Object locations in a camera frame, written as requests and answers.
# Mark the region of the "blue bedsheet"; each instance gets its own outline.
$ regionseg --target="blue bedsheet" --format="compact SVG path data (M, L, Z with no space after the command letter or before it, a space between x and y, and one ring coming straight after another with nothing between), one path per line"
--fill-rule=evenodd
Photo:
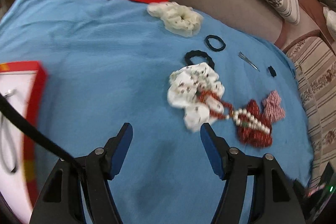
M216 134L248 155L272 153L303 184L310 178L313 151L293 64L269 42L202 15L201 31L191 38L168 32L145 4L127 0L17 0L1 21L0 63L41 60L48 71L38 122L43 134L83 156L124 122L132 124L124 165L110 182L125 224L210 223L221 197L224 182L213 173L200 134L186 130L184 112L166 99L168 77L185 66L190 50L212 57L225 86L223 99L235 108L252 98L260 106L272 90L282 98L286 118L273 125L271 147L244 146L232 121L217 121ZM203 42L208 34L223 38L226 49L211 52ZM241 60L239 51L261 72ZM40 187L56 160L37 147ZM249 180L241 223L247 222L251 194Z

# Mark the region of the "sofa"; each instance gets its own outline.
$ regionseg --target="sofa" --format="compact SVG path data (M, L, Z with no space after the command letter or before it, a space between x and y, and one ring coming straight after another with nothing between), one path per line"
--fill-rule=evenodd
M336 166L335 43L326 28L322 5L317 0L299 0L300 22L292 25L265 0L171 1L264 38L292 59L315 153L310 187L317 185L327 162Z

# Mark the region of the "black hair tie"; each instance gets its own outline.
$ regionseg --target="black hair tie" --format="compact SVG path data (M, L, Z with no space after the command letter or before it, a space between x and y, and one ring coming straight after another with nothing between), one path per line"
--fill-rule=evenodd
M220 47L220 48L215 48L215 47L213 47L213 46L210 44L209 38L213 38L213 39L218 40L220 43L223 44L223 46ZM220 51L224 50L225 47L226 47L226 44L224 43L223 39L221 39L220 37L218 37L218 36L216 36L216 35L213 35L213 34L208 35L208 36L204 39L204 42L205 42L206 45L209 47L209 49L212 50L212 51L214 51L214 52L220 52Z
M191 58L195 57L195 56L200 56L205 58L208 61L208 65L210 68L212 68L213 70L215 70L215 63L213 62L212 58L206 53L206 52L202 52L199 50L196 51L190 51L187 52L184 56L184 60L187 63L188 66L194 65L194 63L192 63L192 61L190 60Z

